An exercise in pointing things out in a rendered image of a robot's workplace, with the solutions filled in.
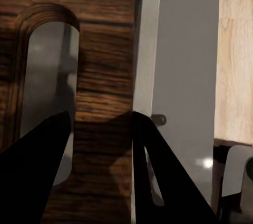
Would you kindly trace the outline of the cutting board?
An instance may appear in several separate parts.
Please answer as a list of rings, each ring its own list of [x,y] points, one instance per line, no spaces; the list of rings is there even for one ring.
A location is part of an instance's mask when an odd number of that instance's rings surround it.
[[[40,224],[131,224],[134,0],[0,0],[0,154],[20,139],[29,39],[79,31],[72,171]]]

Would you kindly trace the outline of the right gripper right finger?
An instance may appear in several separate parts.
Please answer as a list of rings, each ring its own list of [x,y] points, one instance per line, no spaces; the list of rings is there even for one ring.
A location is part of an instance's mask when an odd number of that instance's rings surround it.
[[[153,203],[144,146],[165,206]],[[137,111],[133,111],[132,165],[136,224],[221,224],[155,124]]]

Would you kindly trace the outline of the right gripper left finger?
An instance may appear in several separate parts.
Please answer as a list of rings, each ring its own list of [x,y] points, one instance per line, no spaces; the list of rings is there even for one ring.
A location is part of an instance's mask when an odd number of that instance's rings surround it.
[[[70,133],[65,111],[0,154],[0,224],[40,224]]]

